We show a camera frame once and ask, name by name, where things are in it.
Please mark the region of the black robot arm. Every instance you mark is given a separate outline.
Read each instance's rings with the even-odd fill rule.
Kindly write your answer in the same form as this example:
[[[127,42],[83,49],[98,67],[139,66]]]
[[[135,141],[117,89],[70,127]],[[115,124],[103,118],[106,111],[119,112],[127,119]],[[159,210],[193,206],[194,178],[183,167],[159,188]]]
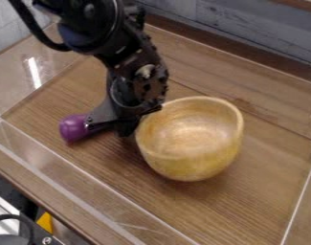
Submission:
[[[59,124],[69,142],[107,128],[131,135],[141,118],[161,110],[170,71],[145,31],[145,8],[137,0],[34,0],[34,6],[59,18],[65,47],[98,58],[107,68],[107,92],[86,115]]]

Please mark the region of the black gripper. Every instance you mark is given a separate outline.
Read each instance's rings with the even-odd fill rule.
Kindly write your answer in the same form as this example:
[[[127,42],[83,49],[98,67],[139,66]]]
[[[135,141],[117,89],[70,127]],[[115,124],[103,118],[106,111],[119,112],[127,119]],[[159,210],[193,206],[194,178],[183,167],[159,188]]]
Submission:
[[[162,100],[151,100],[130,105],[125,99],[129,92],[122,89],[122,79],[107,80],[107,94],[103,102],[86,118],[86,128],[91,132],[114,129],[119,137],[129,137],[135,132],[143,115],[162,109]]]

